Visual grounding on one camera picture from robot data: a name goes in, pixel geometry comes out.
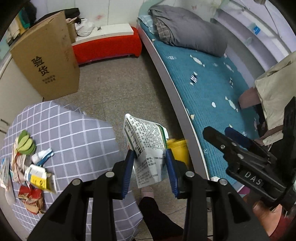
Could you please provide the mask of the right hand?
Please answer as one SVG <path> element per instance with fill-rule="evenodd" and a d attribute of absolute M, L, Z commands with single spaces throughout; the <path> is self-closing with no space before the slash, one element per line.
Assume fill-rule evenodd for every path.
<path fill-rule="evenodd" d="M 255 202 L 252 208 L 255 216 L 260 221 L 267 235 L 270 237 L 276 230 L 282 214 L 282 206 L 278 205 L 270 211 L 262 201 Z"/>

